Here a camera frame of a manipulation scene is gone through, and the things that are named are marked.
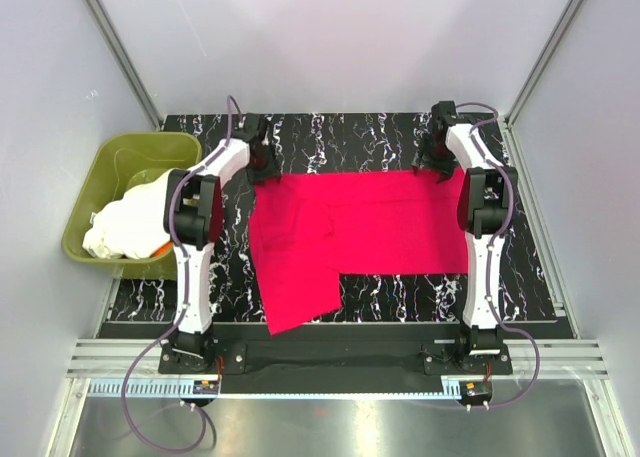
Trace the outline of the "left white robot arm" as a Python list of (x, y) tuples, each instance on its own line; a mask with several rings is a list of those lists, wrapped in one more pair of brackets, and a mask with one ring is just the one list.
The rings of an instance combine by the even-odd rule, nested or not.
[(203, 160), (168, 174), (163, 225), (176, 259), (178, 309), (161, 338), (162, 358), (196, 373), (216, 359), (209, 267), (224, 227), (222, 190), (241, 171), (253, 185), (280, 177), (271, 134), (269, 118), (248, 114)]

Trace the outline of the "pink t shirt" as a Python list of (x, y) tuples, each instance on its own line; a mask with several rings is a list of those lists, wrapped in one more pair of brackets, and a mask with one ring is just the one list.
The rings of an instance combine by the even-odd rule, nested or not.
[(249, 247), (276, 335), (341, 306), (343, 275), (464, 274), (464, 174), (286, 174), (255, 190)]

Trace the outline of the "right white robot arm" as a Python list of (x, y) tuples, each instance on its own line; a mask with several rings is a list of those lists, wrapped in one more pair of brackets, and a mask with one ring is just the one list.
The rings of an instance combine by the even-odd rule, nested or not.
[(421, 139), (412, 169), (437, 173), (440, 183), (463, 172), (456, 217), (468, 251), (467, 296), (454, 347), (446, 353), (466, 373), (476, 373), (503, 353), (502, 321), (495, 308), (505, 234), (516, 200), (517, 170), (504, 164), (484, 143), (480, 128), (497, 121), (475, 123), (462, 116), (453, 101), (440, 101), (430, 111), (431, 130)]

